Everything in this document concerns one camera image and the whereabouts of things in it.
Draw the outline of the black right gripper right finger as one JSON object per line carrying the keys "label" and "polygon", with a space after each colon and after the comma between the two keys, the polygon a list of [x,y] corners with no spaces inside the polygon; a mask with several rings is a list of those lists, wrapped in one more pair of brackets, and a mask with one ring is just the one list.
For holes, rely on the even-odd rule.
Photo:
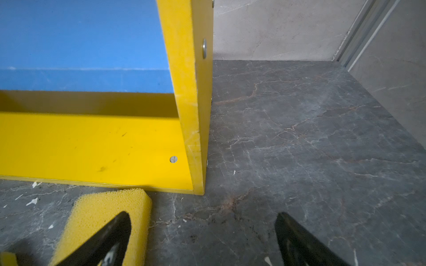
{"label": "black right gripper right finger", "polygon": [[286,266],[348,265],[286,212],[277,215],[275,232]]}

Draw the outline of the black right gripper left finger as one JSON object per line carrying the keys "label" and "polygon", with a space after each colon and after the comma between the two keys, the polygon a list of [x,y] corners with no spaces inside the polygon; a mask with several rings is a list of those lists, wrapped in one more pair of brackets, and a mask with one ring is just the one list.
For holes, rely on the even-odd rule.
{"label": "black right gripper left finger", "polygon": [[121,266],[128,247],[132,224],[122,211],[83,243],[60,266]]}

